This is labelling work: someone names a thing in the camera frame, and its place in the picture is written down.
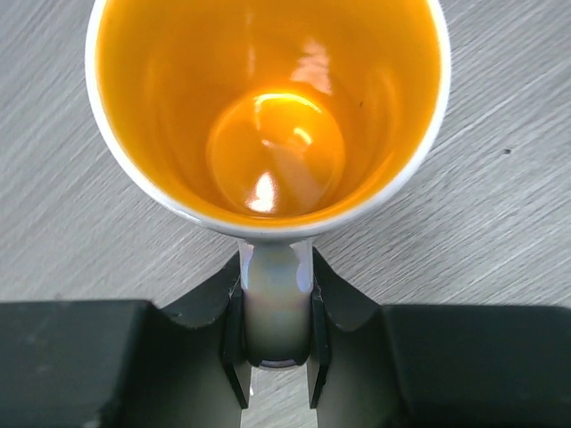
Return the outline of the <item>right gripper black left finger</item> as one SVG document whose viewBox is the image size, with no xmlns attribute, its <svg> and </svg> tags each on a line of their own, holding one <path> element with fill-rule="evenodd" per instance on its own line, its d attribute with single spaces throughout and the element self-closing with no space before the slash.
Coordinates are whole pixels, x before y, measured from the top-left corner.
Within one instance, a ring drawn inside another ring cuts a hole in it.
<svg viewBox="0 0 571 428">
<path fill-rule="evenodd" d="M 158 308 L 148 300 L 1 306 L 4 427 L 237 427 L 239 261 Z"/>
</svg>

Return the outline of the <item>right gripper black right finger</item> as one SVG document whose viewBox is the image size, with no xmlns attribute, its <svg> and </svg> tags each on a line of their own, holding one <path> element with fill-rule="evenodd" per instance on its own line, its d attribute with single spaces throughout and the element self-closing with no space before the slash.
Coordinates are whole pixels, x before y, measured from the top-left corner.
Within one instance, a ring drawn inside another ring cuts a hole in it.
<svg viewBox="0 0 571 428">
<path fill-rule="evenodd" d="M 570 311 L 381 305 L 315 254 L 310 407 L 321 427 L 567 427 Z"/>
</svg>

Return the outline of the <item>white mug orange inside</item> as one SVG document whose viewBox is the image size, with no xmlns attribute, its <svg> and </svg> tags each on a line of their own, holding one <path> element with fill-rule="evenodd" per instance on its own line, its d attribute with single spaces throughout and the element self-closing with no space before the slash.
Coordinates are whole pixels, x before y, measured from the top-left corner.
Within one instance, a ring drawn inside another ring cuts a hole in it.
<svg viewBox="0 0 571 428">
<path fill-rule="evenodd" d="M 88 99 L 148 196 L 238 240 L 246 357 L 310 352 L 312 241 L 379 209 L 442 125 L 438 1 L 97 1 Z"/>
</svg>

